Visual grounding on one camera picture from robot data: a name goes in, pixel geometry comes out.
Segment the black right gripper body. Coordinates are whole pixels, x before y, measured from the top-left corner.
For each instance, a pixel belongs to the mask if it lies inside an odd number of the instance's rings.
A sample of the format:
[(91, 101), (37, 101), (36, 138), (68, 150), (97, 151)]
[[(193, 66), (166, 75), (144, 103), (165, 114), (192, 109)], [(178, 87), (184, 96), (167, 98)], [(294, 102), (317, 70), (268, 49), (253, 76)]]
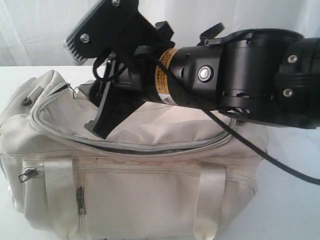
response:
[(167, 21), (157, 22), (153, 26), (161, 36), (161, 42), (138, 46), (134, 53), (128, 56), (109, 51), (95, 58), (92, 71), (96, 80), (88, 91), (88, 99), (95, 106), (100, 105), (107, 82), (114, 81), (123, 89), (142, 90), (143, 78), (146, 75), (146, 64), (136, 60), (135, 56), (174, 45), (171, 42), (174, 32)]

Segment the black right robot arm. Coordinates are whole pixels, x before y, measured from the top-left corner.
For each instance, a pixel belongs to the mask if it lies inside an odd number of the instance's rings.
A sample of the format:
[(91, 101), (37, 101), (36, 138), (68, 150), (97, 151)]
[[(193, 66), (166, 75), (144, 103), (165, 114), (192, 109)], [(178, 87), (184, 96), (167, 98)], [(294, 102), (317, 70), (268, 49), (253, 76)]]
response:
[(242, 122), (315, 129), (320, 125), (320, 40), (283, 29), (246, 29), (198, 45), (140, 46), (129, 67), (111, 52), (89, 89), (97, 106), (85, 128), (106, 138), (145, 102), (219, 113)]

